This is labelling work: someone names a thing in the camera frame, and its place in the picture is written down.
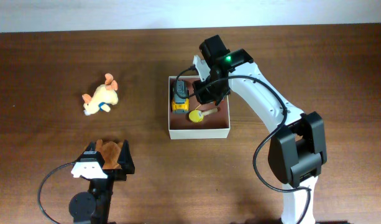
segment yellow toy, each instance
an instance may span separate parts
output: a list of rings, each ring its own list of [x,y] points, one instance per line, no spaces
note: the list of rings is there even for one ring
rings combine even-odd
[[[83,95],[84,99],[84,114],[89,116],[91,114],[95,114],[99,110],[103,110],[106,112],[110,111],[111,105],[116,105],[118,103],[117,82],[113,79],[113,76],[110,73],[104,75],[106,77],[106,81],[104,84],[97,87],[93,96],[89,96],[88,94]]]
[[[189,91],[188,88],[186,87],[186,83],[183,80],[178,80],[176,82],[177,86],[177,92],[181,96],[188,96]],[[189,112],[189,99],[182,99],[180,98],[176,93],[175,93],[175,88],[172,88],[172,101],[171,101],[171,108],[172,108],[172,113],[174,114],[184,114]]]

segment wooden table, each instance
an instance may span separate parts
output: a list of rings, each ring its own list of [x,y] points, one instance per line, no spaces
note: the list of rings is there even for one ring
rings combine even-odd
[[[316,219],[381,223],[380,24],[0,34],[0,223],[47,223],[36,203],[40,181],[100,138],[128,139],[136,167],[114,186],[111,221],[280,218],[282,196],[252,169],[267,130],[239,96],[230,96],[227,139],[169,138],[167,77],[189,67],[214,34],[231,50],[246,49],[294,105],[323,117],[328,162],[314,195]],[[120,102],[85,116],[81,94],[92,94],[108,72]],[[267,152],[258,159],[262,175],[281,186]],[[63,169],[44,186],[44,207],[70,223],[68,203],[87,189]]]

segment lollipop stick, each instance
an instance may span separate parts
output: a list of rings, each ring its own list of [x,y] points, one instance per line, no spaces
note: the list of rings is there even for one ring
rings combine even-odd
[[[210,114],[213,114],[213,113],[216,113],[216,112],[218,112],[218,109],[217,109],[217,108],[214,108],[214,109],[210,109],[210,110],[208,110],[208,111],[201,112],[201,114],[202,114],[203,116],[207,116],[207,115],[210,115]]]

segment white wall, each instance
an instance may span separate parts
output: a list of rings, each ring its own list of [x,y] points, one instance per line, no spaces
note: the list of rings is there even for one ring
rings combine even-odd
[[[0,32],[381,22],[381,0],[0,0]]]

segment toy car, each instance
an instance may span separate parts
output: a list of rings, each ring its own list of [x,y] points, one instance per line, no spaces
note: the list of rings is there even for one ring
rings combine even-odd
[[[188,96],[189,91],[186,87],[186,83],[183,80],[177,81],[177,92],[180,96]],[[174,87],[172,88],[172,113],[174,114],[185,114],[189,112],[189,99],[182,99],[180,98],[174,90]]]

